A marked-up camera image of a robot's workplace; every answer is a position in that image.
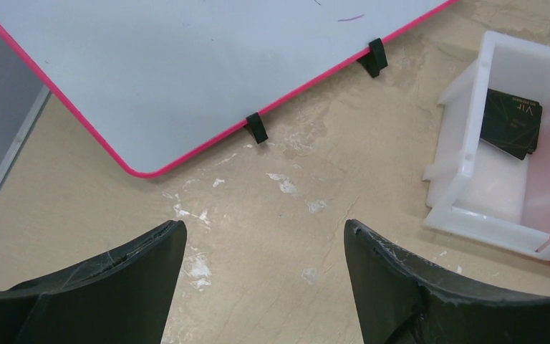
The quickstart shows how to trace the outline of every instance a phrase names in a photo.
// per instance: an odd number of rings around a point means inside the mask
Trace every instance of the black card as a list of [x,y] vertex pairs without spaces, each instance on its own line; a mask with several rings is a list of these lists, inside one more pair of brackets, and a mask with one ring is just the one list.
[[488,89],[480,137],[523,160],[536,150],[542,113],[539,102]]

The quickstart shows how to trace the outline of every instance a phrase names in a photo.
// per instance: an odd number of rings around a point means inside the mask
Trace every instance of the purple marker mark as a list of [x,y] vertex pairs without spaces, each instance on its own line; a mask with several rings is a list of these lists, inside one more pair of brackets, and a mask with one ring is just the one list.
[[365,14],[360,14],[359,16],[354,16],[353,18],[346,18],[346,19],[338,19],[338,21],[340,22],[350,22],[352,20],[355,20],[355,19],[359,19],[361,17],[365,16]]

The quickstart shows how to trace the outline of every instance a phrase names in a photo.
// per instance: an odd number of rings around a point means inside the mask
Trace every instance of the black plastic piece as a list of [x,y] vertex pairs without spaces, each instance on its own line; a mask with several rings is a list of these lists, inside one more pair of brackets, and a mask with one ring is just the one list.
[[368,47],[370,47],[370,52],[357,61],[364,66],[370,77],[377,77],[380,75],[380,71],[389,65],[385,54],[385,46],[382,44],[382,40],[378,38],[371,41]]
[[256,140],[256,143],[260,144],[266,141],[269,136],[266,134],[266,129],[264,128],[264,124],[262,123],[262,120],[260,119],[260,115],[258,113],[253,113],[252,115],[249,115],[246,117],[246,121],[248,124],[246,124],[246,128],[250,130],[250,133],[252,133],[252,136],[254,137],[254,140]]
[[186,227],[168,221],[96,257],[0,292],[0,344],[159,344]]
[[450,272],[357,220],[344,251],[366,344],[550,343],[550,297]]

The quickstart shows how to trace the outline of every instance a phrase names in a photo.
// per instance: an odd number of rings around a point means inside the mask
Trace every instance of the beige tile floor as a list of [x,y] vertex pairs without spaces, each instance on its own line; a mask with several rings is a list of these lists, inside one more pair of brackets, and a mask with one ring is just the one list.
[[164,343],[361,343],[342,246],[357,218],[453,271],[550,295],[550,264],[421,226],[438,93],[487,29],[550,45],[550,1],[462,1],[388,44],[376,80],[354,64],[267,115],[268,145],[240,130],[148,181],[52,97],[0,192],[0,290],[179,218],[189,273]]

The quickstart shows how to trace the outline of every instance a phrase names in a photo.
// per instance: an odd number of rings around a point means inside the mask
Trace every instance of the pink whiteboard frame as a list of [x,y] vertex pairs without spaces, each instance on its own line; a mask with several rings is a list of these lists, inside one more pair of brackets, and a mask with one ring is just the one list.
[[[416,25],[420,24],[421,22],[425,21],[427,18],[431,17],[432,15],[438,13],[439,11],[444,10],[446,7],[450,6],[451,4],[455,3],[457,0],[447,0],[445,3],[441,4],[440,6],[435,7],[431,11],[423,14],[422,16],[419,16],[417,19],[414,19],[410,23],[406,24],[405,26],[399,28],[392,34],[389,34],[388,36],[382,38],[383,44],[387,44],[387,42],[391,41],[395,37],[401,35],[402,33],[406,32],[409,29],[412,29]],[[185,155],[181,156],[180,158],[176,159],[172,163],[169,163],[166,166],[163,166],[159,170],[156,170],[154,172],[149,173],[143,173],[138,172],[134,170],[133,168],[129,167],[126,162],[121,159],[119,154],[115,152],[114,149],[108,144],[108,142],[100,135],[100,133],[95,130],[95,128],[92,126],[92,124],[87,121],[87,119],[83,116],[83,114],[72,104],[72,102],[62,93],[62,91],[50,80],[50,78],[43,72],[41,67],[37,65],[30,56],[18,45],[18,43],[5,31],[5,29],[0,25],[0,36],[1,38],[20,56],[22,61],[24,61],[29,68],[39,77],[39,79],[58,97],[58,99],[64,104],[64,106],[67,107],[67,109],[78,119],[78,121],[81,122],[81,124],[85,127],[87,131],[92,134],[92,136],[98,141],[98,143],[112,156],[112,158],[117,161],[117,163],[129,174],[132,176],[136,176],[138,178],[155,178],[157,176],[160,176],[164,174],[165,172],[168,172],[172,168],[175,168],[176,166],[184,163],[188,159],[192,158],[193,156],[199,154],[200,152],[204,151],[205,149],[212,146],[214,143],[217,143],[218,141],[222,140],[223,138],[229,136],[233,132],[237,131],[238,129],[241,129],[246,124],[246,120],[243,119],[239,123],[231,126],[229,129],[226,129],[222,133],[214,136],[210,140],[207,140],[205,143],[201,144],[197,148],[191,150],[190,152],[186,153]],[[362,51],[354,54],[353,56],[349,57],[343,62],[340,62],[339,64],[333,66],[320,76],[314,78],[313,80],[308,81],[304,85],[296,88],[294,91],[288,93],[287,95],[280,97],[278,100],[272,102],[272,104],[266,106],[264,109],[259,110],[258,114],[260,116],[265,115],[267,112],[273,110],[274,108],[278,107],[280,104],[290,100],[291,98],[295,97],[299,93],[305,91],[306,89],[310,88],[311,86],[317,84],[318,82],[322,81],[323,79],[327,78],[330,75],[333,75],[335,72],[338,72],[342,68],[346,67],[347,65],[350,65],[351,63],[357,61],[360,57],[363,57],[368,52],[370,52],[369,48],[365,48]]]

